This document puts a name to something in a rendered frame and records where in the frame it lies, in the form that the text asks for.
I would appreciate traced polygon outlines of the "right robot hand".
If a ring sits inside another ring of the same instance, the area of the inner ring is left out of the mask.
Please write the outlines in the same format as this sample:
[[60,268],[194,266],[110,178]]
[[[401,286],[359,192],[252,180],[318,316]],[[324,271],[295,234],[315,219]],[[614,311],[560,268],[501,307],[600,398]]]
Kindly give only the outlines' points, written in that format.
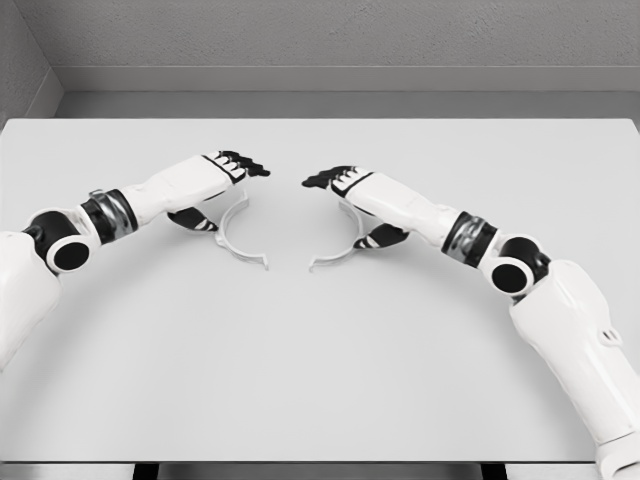
[[358,238],[353,248],[372,250],[386,248],[405,241],[409,232],[392,215],[393,207],[383,203],[391,198],[384,193],[384,175],[358,166],[336,166],[309,176],[302,182],[306,188],[330,191],[365,214],[384,220],[384,223]]

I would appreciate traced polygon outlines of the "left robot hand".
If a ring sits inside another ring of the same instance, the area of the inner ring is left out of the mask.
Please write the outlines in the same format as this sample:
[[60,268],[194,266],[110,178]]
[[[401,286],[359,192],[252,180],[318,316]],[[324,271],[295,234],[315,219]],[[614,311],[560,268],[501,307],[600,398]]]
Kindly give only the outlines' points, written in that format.
[[263,165],[235,151],[196,156],[171,167],[167,217],[192,231],[216,232],[218,226],[197,205],[221,195],[247,177],[268,177]]

